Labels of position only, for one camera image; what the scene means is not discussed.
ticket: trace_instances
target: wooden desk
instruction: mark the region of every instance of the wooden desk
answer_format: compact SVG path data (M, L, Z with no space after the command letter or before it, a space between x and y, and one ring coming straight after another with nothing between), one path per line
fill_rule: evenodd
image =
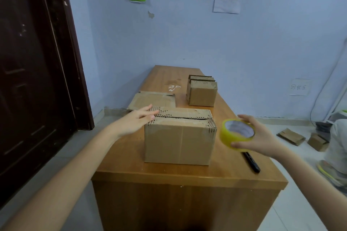
M155 66L141 90L180 86L173 90L176 107L210 109L218 130L224 119L235 118L219 94L215 107L188 106L189 74L202 72ZM287 180L269 158L251 154L258 175L218 136L209 166L145 163L143 128L119 139L92 178L104 230L256 231Z

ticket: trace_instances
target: finger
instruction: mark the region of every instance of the finger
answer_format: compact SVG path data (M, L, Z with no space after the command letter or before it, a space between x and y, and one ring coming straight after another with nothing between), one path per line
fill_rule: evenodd
M250 123L252 125L256 125L258 123L258 121L251 115L239 114L237 116L241 118L243 121Z
M154 119L155 119L154 115L148 115L148 116L145 116L145 117L139 119L139 122L140 122L140 125L143 126L146 123L149 123L150 121L152 121Z
M148 115L157 115L159 113L159 110L156 111L139 111L138 115L139 118L144 117L144 116L148 116Z
M237 149L248 149L250 150L250 143L248 141L235 141L230 143L230 146Z
M142 107L141 109L139 109L139 111L148 111L151 107L152 107L152 104Z

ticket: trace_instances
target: hand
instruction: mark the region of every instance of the hand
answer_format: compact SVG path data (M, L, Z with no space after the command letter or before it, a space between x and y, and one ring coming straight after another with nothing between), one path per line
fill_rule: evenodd
M135 110L119 120L115 121L112 126L118 132L118 136L124 136L133 132L136 132L146 123L154 120L154 115L159 113L159 110L148 111L152 105L141 108L140 110Z
M256 151L275 159L285 150L286 147L276 139L264 124L258 122L253 116L242 114L238 115L238 117L254 126L255 135L250 141L231 143L232 147Z

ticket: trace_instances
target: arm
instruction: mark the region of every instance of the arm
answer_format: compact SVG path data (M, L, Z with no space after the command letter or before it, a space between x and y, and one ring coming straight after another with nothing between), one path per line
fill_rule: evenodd
M343 230L347 226L347 198L323 176L311 168L298 155L284 146L254 117L239 115L255 127L251 141L231 143L234 148L253 150L280 162L293 178L300 191L329 231Z
M3 231L60 230L72 208L113 143L154 119L150 106L110 124L41 188L4 226Z

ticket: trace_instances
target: door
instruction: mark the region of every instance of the door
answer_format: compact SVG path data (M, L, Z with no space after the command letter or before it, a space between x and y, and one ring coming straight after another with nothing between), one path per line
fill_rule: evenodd
M43 2L0 0L0 208L77 130Z

